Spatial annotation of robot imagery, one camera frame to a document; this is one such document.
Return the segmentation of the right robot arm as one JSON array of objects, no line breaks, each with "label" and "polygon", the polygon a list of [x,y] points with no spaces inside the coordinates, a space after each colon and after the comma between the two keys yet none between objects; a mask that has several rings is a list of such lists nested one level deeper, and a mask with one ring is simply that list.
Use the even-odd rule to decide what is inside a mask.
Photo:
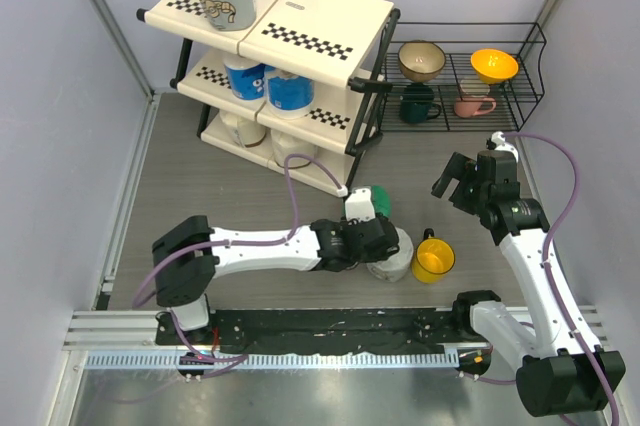
[{"label": "right robot arm", "polygon": [[541,204],[521,195],[514,147],[483,150],[476,158],[455,152],[432,186],[442,197],[457,183],[452,205],[479,218],[509,263],[531,319],[525,327],[490,290],[459,294],[451,326],[457,337],[486,339],[515,373],[526,411],[534,417],[610,409],[626,366],[606,350],[581,314],[559,268],[551,227]]}]

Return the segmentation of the dark green mug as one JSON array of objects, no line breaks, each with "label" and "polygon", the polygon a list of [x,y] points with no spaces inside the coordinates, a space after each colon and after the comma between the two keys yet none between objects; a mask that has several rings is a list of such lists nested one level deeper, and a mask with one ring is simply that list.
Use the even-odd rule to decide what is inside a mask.
[{"label": "dark green mug", "polygon": [[400,119],[411,125],[437,119],[442,105],[435,102],[433,89],[422,83],[412,83],[404,88],[400,97]]}]

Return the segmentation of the cream paper towel roll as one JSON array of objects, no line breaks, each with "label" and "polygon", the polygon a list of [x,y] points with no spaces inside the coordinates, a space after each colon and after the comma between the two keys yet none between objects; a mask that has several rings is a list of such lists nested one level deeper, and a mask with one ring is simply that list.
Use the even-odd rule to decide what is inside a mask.
[{"label": "cream paper towel roll", "polygon": [[317,156],[318,148],[315,145],[297,137],[271,129],[270,138],[274,161],[281,168],[284,167],[285,159],[290,154],[302,154],[311,158]]},{"label": "cream paper towel roll", "polygon": [[219,116],[231,139],[243,148],[256,147],[266,137],[266,128],[253,120],[226,111],[221,111]]}]

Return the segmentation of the cream checkered three-tier shelf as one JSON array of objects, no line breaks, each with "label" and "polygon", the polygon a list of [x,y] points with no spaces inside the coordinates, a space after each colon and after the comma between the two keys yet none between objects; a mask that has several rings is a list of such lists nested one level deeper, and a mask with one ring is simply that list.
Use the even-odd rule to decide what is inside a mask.
[{"label": "cream checkered three-tier shelf", "polygon": [[[386,0],[255,0],[257,19],[243,31],[217,31],[198,0],[160,0],[139,9],[139,21],[182,37],[175,77],[177,92],[202,103],[201,141],[279,171],[270,130],[318,148],[315,164],[292,170],[292,178],[338,195],[351,186],[365,152],[382,138],[378,110],[391,86],[382,75],[384,56],[400,18]],[[304,117],[276,117],[263,100],[235,97],[223,55],[236,53],[314,82],[315,98]],[[266,128],[252,148],[234,143],[219,113],[226,111]]]}]

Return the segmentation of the beige brown bowl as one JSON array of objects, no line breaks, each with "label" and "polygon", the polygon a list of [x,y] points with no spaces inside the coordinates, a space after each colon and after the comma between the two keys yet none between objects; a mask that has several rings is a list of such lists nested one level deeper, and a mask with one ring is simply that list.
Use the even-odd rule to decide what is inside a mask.
[{"label": "beige brown bowl", "polygon": [[435,79],[446,65],[444,51],[428,41],[406,42],[399,48],[397,56],[403,76],[417,83]]}]

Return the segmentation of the pink mug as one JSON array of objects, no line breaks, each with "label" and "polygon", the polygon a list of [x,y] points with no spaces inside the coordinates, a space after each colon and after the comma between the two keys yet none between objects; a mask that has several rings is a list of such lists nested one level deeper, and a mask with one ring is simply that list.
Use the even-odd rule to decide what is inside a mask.
[{"label": "pink mug", "polygon": [[459,82],[460,98],[454,104],[454,113],[460,118],[472,118],[489,114],[497,102],[490,95],[490,86],[475,77]]}]

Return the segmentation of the yellow orange bowl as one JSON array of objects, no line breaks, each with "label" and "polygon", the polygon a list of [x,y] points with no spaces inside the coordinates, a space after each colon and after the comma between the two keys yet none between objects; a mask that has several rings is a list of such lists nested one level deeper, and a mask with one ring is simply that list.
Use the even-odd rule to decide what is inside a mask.
[{"label": "yellow orange bowl", "polygon": [[475,51],[470,63],[477,77],[489,85],[510,80],[519,72],[519,64],[512,55],[492,48]]}]

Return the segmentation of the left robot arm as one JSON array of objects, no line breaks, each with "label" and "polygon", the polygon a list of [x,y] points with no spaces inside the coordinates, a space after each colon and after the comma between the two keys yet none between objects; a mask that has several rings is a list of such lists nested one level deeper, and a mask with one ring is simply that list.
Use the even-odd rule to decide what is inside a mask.
[{"label": "left robot arm", "polygon": [[212,280],[272,269],[341,272],[386,261],[400,251],[399,243],[383,215],[320,219],[293,232],[211,228],[205,216],[192,216],[154,243],[151,278],[157,305],[173,312],[187,342],[200,345],[213,331],[206,298]]}]

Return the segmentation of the yellow enamel mug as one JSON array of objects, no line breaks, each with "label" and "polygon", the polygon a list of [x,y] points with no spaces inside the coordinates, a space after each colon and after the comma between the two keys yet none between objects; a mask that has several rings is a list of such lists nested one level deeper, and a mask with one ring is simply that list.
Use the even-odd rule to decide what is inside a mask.
[{"label": "yellow enamel mug", "polygon": [[442,280],[453,269],[455,262],[452,247],[438,238],[433,229],[427,228],[422,242],[416,247],[410,268],[418,281],[433,284]]}]

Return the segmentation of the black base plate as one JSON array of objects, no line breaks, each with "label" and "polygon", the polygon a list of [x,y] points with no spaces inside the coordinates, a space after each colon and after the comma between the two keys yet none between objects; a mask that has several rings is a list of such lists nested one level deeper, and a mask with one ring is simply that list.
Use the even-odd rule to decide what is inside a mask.
[{"label": "black base plate", "polygon": [[236,355],[423,354],[485,341],[436,308],[217,310],[208,325],[184,336]]}]

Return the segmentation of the green paper towel roll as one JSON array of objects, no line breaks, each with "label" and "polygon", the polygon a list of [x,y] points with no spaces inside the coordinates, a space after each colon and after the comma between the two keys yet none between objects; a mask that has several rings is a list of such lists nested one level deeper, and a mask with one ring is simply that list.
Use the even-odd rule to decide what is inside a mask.
[{"label": "green paper towel roll", "polygon": [[387,191],[381,186],[370,186],[373,192],[373,203],[375,207],[375,217],[382,215],[389,217],[391,215],[391,199]]}]

